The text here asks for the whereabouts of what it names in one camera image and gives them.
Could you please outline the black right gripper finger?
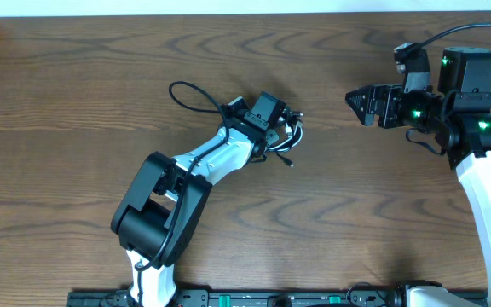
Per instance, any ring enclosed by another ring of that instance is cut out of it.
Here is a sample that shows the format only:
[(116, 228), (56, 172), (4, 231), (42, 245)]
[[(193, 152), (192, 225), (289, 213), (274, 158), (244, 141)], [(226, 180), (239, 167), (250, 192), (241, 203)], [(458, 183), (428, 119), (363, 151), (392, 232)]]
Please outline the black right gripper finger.
[(350, 106), (363, 125), (373, 125), (375, 112), (370, 102), (352, 102)]
[(345, 96), (345, 100), (350, 105), (363, 105), (367, 104), (370, 99), (370, 94), (373, 87), (371, 85), (360, 87), (357, 90), (348, 92)]

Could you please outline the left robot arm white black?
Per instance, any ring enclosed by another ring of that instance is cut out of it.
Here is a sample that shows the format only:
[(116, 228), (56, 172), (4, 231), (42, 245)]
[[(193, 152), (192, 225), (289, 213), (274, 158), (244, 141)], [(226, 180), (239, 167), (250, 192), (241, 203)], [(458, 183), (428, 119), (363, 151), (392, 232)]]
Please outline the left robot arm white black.
[(233, 171), (265, 160), (277, 129), (293, 136), (301, 113), (263, 92), (254, 107), (239, 96), (217, 105), (222, 116), (209, 141), (172, 158), (151, 153), (111, 221), (130, 259), (134, 306), (166, 306), (176, 293), (174, 264), (183, 254), (215, 184)]

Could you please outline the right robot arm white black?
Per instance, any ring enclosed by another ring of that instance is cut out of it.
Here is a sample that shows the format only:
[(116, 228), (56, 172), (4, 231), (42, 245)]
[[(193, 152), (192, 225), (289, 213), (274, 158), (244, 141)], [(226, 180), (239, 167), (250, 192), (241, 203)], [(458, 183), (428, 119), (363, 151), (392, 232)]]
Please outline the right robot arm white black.
[(437, 87), (429, 84), (427, 53), (406, 43), (395, 51), (400, 84), (371, 84), (346, 94), (363, 125), (406, 126), (433, 134), (471, 205), (488, 280), (491, 306), (491, 51), (449, 47)]

